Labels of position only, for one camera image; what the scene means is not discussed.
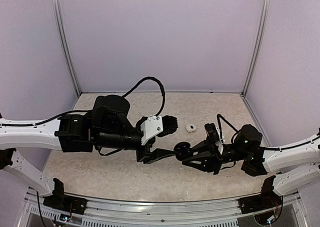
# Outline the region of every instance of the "white wall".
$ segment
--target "white wall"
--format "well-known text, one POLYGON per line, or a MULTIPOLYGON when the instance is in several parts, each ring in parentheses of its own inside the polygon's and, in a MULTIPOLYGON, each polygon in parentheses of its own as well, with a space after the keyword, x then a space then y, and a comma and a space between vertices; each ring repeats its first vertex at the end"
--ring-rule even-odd
POLYGON ((170 91, 242 91, 262 0, 60 3, 84 92, 126 91, 145 76, 170 91))
MULTIPOLYGON (((0 112, 4 118, 46 119, 73 107, 76 95, 51 0, 1 0, 0 41, 0 112)), ((21 153, 42 169, 49 151, 21 153)), ((14 226, 27 189, 0 171, 0 226, 14 226)))
MULTIPOLYGON (((264 38, 248 92, 273 146, 320 127, 320 0, 271 0, 264 38)), ((319 227, 320 183, 301 188, 311 226, 319 227)))

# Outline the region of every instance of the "vertical metal post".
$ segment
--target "vertical metal post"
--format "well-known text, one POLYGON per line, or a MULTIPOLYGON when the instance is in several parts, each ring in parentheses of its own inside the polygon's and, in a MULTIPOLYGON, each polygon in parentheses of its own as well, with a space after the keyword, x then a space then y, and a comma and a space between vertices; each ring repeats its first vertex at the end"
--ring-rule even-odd
POLYGON ((53 5, 54 17, 55 17, 56 25, 58 28, 58 33, 59 33, 60 42, 61 42, 64 57, 65 57, 66 65, 67 65, 67 68, 68 68, 68 71, 69 71, 69 74, 70 74, 70 77, 72 80, 72 85, 73 85, 74 91, 75 91, 77 97, 79 97, 82 92, 81 92, 80 85, 79 85, 79 82, 77 79, 74 65, 71 60, 71 55, 70 55, 70 51, 69 51, 69 47, 68 47, 68 43, 67 43, 66 34, 65 34, 65 29, 64 29, 59 0, 52 0, 52 5, 53 5))
POLYGON ((270 0, 263 0, 263 3, 262 3, 258 32, 257 32, 256 39, 255 39, 253 54, 252 54, 252 57, 250 60, 249 70, 248 70, 248 73, 247 73, 247 76, 245 79, 245 84, 244 84, 243 91, 242 91, 242 95, 244 97, 246 97, 246 95, 248 93, 248 90, 249 90, 249 87, 250 87, 250 84, 251 84, 251 81, 252 81, 252 78, 254 75, 254 71, 255 71, 255 68, 257 65, 259 51, 260 51, 261 44, 263 41, 266 22, 267 22, 269 3, 270 3, 270 0))

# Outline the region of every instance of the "small white round object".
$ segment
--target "small white round object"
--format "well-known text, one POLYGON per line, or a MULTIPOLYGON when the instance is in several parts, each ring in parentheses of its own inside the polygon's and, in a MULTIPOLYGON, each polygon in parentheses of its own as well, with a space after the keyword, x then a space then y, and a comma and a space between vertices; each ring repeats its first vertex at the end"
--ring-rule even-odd
POLYGON ((185 126, 185 130, 188 133, 192 133, 192 132, 197 131, 197 126, 195 124, 188 124, 188 125, 185 126))

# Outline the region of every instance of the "marble surface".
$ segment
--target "marble surface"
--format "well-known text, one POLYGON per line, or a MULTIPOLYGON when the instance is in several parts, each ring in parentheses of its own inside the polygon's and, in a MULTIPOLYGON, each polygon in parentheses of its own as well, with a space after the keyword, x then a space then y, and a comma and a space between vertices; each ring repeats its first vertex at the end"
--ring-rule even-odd
MULTIPOLYGON (((77 110, 92 109, 101 94, 82 94, 77 110)), ((142 116, 155 114, 161 106, 159 93, 132 93, 128 119, 134 125, 142 116)), ((172 150, 182 141, 196 145, 206 138, 204 125, 222 114, 236 128, 254 124, 238 94, 167 93, 162 116, 177 117, 176 133, 157 138, 152 149, 172 150), (185 126, 194 124, 197 131, 188 133, 185 126)), ((222 124, 227 143, 233 130, 222 124)), ((221 170, 218 175, 182 165, 175 157, 153 164, 136 162, 135 151, 121 151, 111 156, 93 153, 52 151, 44 172, 64 182, 66 192, 105 199, 179 202, 236 197, 258 193, 266 176, 251 177, 241 171, 242 162, 221 170)))

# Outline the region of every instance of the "beige tabletop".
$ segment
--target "beige tabletop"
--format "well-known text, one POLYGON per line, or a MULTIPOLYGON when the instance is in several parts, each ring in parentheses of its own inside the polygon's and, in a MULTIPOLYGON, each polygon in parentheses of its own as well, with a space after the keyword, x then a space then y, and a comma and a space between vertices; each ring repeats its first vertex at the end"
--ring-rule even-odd
MULTIPOLYGON (((95 99, 106 94, 82 94, 75 105, 77 110, 92 109, 95 99)), ((142 116, 155 114, 161 106, 159 93, 132 93, 128 119, 135 125, 142 116)), ((172 150, 182 141, 191 146, 206 138, 204 125, 215 123, 222 114, 236 128, 254 124, 238 94, 167 93, 162 116, 177 117, 176 133, 157 138, 155 148, 172 150), (196 132, 188 133, 186 125, 194 124, 196 132)), ((234 134, 223 124, 226 142, 234 134)), ((241 171, 242 162, 235 167, 221 170, 218 175, 187 167, 175 157, 153 164, 136 162, 135 151, 121 151, 111 156, 93 153, 63 153, 52 151, 44 172, 64 182, 64 190, 105 199, 179 202, 200 201, 258 193, 266 176, 251 177, 241 171)))

